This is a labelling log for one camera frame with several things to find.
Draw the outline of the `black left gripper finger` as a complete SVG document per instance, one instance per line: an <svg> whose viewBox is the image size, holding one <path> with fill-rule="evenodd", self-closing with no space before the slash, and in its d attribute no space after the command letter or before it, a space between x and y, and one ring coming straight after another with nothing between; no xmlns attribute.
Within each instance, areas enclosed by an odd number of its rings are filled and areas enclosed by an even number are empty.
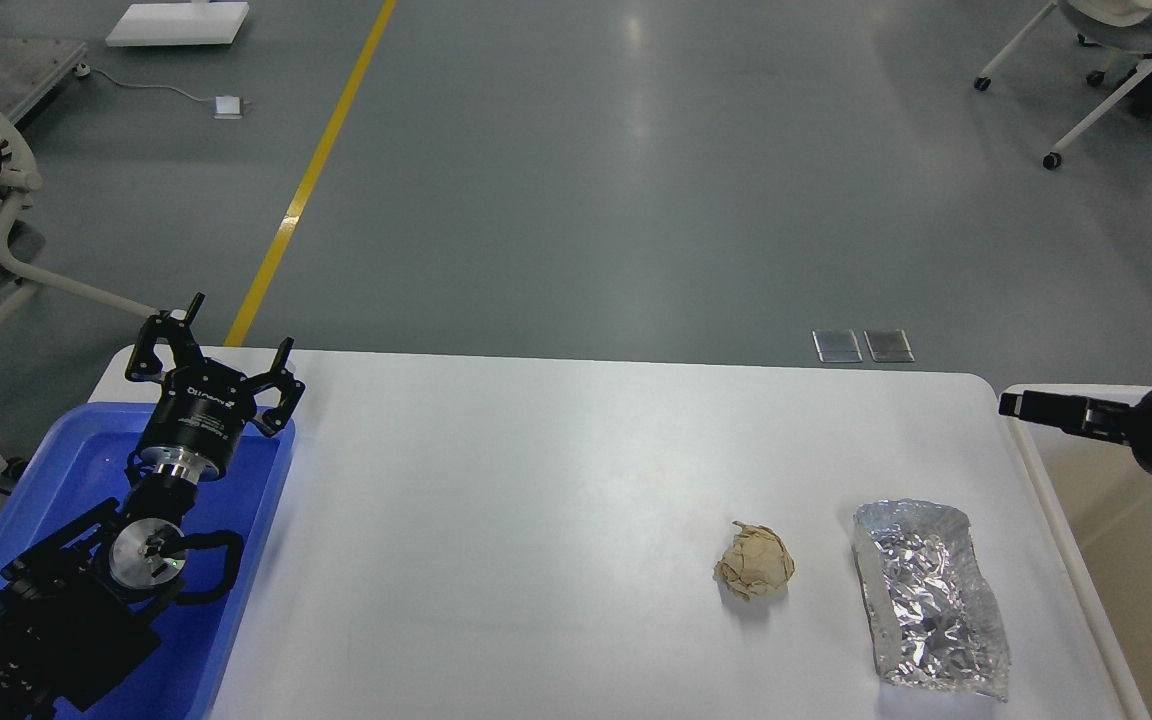
<svg viewBox="0 0 1152 720"><path fill-rule="evenodd" d="M288 367L293 347L293 338L285 338L276 347L270 369L259 374L247 377L241 382L241 395L250 397L251 406L253 406L253 411L248 420L265 437L274 437L287 429L289 420L291 420L291 414L297 409L301 397L305 393L305 382L298 381L291 369ZM276 404L266 410L257 410L256 397L270 389L278 392Z"/></svg>
<svg viewBox="0 0 1152 720"><path fill-rule="evenodd" d="M173 370L200 365L204 354L196 341L192 324L205 300L205 293L196 293L182 318L174 316L172 310L161 310L142 324L141 333L132 343L132 353L126 365L127 381L164 382L166 370L157 355L157 347L160 344L169 348Z"/></svg>

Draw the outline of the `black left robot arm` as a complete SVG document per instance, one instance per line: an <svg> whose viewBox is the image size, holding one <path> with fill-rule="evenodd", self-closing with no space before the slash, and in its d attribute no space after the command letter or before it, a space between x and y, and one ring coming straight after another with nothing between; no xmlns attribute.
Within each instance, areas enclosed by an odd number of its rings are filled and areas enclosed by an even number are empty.
<svg viewBox="0 0 1152 720"><path fill-rule="evenodd" d="M305 382L212 359L184 314L147 316L126 366L156 406L81 406L0 515L0 719L200 717L288 468Z"/></svg>

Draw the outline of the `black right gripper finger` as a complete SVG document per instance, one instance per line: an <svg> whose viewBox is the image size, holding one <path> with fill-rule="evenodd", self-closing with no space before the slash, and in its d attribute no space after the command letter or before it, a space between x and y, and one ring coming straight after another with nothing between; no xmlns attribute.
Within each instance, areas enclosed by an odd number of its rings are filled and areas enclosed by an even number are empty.
<svg viewBox="0 0 1152 720"><path fill-rule="evenodd" d="M1124 402L1061 395L1038 389L1005 392L998 401L998 414L1032 423L1120 423L1132 414L1134 406Z"/></svg>
<svg viewBox="0 0 1152 720"><path fill-rule="evenodd" d="M1041 427L1059 429L1068 435L1096 439L1096 441L1130 446L1132 441L1126 433L1126 427L1115 416L1102 414L1073 414L1073 415L1021 415L1021 420L1025 423L1041 425Z"/></svg>

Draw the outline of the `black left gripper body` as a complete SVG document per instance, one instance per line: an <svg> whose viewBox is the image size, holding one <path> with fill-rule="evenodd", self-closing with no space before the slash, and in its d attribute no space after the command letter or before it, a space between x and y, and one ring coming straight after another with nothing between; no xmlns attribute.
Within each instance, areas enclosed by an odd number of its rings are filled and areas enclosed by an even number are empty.
<svg viewBox="0 0 1152 720"><path fill-rule="evenodd" d="M145 432L137 444L143 460L166 450L188 450L225 471L236 454L244 425L256 414L247 374L223 364L179 366L166 373Z"/></svg>

